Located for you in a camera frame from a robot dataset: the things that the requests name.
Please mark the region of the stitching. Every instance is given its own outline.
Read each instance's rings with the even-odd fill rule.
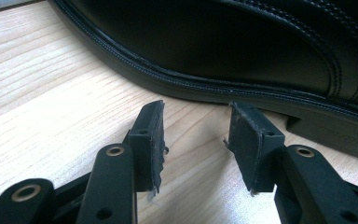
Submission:
[[[347,28],[350,31],[351,37],[358,44],[358,24],[356,24],[356,22],[354,22],[353,19],[350,16],[348,16],[344,11],[342,11],[339,7],[337,7],[333,3],[330,3],[325,0],[318,0],[318,1],[310,0],[307,2],[316,7],[322,8],[325,12],[329,13],[341,24],[343,24],[345,28]],[[356,101],[357,99],[358,99],[358,86],[356,92],[351,97],[351,100],[353,101]]]
[[[304,22],[296,19],[292,15],[289,15],[287,12],[280,10],[276,7],[269,6],[265,3],[261,3],[259,1],[255,0],[232,0],[233,2],[242,3],[245,5],[248,5],[250,7],[256,7],[260,10],[267,11],[267,13],[270,13],[274,16],[280,17],[282,19],[285,19],[288,21],[289,24],[294,26],[297,30],[299,30],[301,33],[306,35],[308,38],[312,40],[312,42],[316,43],[316,46],[318,47],[319,52],[325,57],[325,59],[330,64],[330,67],[332,68],[332,73],[329,71],[330,77],[333,79],[333,91],[331,93],[331,97],[335,98],[339,95],[341,90],[341,84],[342,84],[342,70],[340,62],[337,58],[337,56],[332,51],[332,47],[327,44],[325,40],[321,38],[320,35],[318,35],[314,30],[312,30],[308,25],[306,25]]]
[[[109,44],[106,44],[104,41],[99,40],[98,38],[96,38],[95,36],[93,36],[93,34],[91,32],[89,32],[77,19],[76,17],[70,13],[69,11],[67,11],[67,6],[60,0],[56,0],[55,1],[57,3],[57,5],[59,7],[61,7],[64,11],[67,12],[67,16],[69,16],[70,20],[75,22],[78,27],[86,32],[86,34],[91,37],[92,39],[94,39],[95,41],[97,41],[98,44],[100,44],[100,46],[107,50],[108,52],[110,52],[111,54],[115,55],[116,57],[118,57],[120,60],[123,61],[123,63],[126,63],[130,66],[135,67],[136,69],[138,69],[141,72],[144,72],[146,74],[148,74],[151,77],[163,80],[165,82],[168,83],[173,83],[173,84],[178,84],[178,85],[182,85],[191,89],[195,89],[195,90],[205,90],[205,91],[211,91],[211,92],[216,92],[216,90],[213,87],[209,87],[209,86],[202,86],[202,85],[197,85],[192,83],[191,81],[182,81],[182,82],[175,82],[174,80],[172,80],[172,78],[169,78],[169,74],[159,74],[149,68],[145,68],[143,66],[141,66],[138,63],[132,62],[131,60],[127,59],[125,56],[121,55],[120,53],[118,53],[113,47],[111,47]],[[319,107],[321,109],[325,109],[327,111],[333,111],[336,112],[338,114],[342,114],[344,116],[348,116],[354,119],[358,119],[358,114],[357,113],[353,113],[351,111],[339,108],[337,106],[334,105],[325,105],[323,103],[319,103],[316,102],[312,99],[305,99],[303,98],[302,100],[298,100],[296,97],[293,96],[289,96],[289,95],[281,95],[279,93],[273,93],[273,92],[264,92],[261,93],[259,91],[252,91],[252,90],[242,90],[242,89],[236,89],[236,88],[220,88],[221,90],[219,90],[219,92],[221,93],[227,93],[227,94],[235,94],[235,95],[253,95],[256,97],[266,97],[269,99],[281,99],[283,101],[286,102],[293,102],[296,104],[300,104],[300,105],[313,105],[315,107]]]

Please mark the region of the clamp jaw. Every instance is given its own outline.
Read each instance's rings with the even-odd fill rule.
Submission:
[[[0,196],[0,223],[137,223],[136,192],[159,191],[168,149],[162,101],[145,105],[123,143],[103,147],[92,171],[54,189],[27,179]]]
[[[311,147],[284,135],[256,108],[233,102],[227,147],[246,188],[275,192],[282,223],[358,223],[358,187],[345,182]]]

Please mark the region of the shoe heel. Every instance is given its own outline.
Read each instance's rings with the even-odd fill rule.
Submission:
[[[358,125],[334,120],[289,117],[286,129],[327,147],[358,157]]]

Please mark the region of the wooden surface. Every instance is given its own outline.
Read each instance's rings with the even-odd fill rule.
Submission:
[[[90,171],[96,152],[121,142],[142,105],[162,99],[167,146],[160,194],[138,194],[140,223],[279,223],[272,194],[252,198],[225,149],[230,109],[146,91],[93,56],[47,2],[0,12],[0,193],[26,178],[59,187]],[[358,159],[315,147],[358,185]]]

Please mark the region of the hole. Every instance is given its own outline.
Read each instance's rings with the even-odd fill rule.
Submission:
[[[340,215],[343,218],[347,219],[349,222],[358,222],[358,218],[353,212],[341,211]]]
[[[118,156],[124,152],[124,148],[122,147],[112,147],[106,150],[106,155],[108,156]]]
[[[110,218],[113,215],[112,211],[109,208],[103,208],[97,212],[97,218],[100,220],[105,220]]]
[[[273,135],[274,135],[274,132],[266,131],[265,134],[266,134],[267,136],[273,136]]]
[[[42,188],[39,185],[27,185],[16,190],[11,195],[11,200],[16,203],[21,203],[32,199],[36,196]]]
[[[308,158],[315,156],[315,154],[311,150],[304,148],[304,147],[296,148],[296,153],[300,156],[308,157]]]

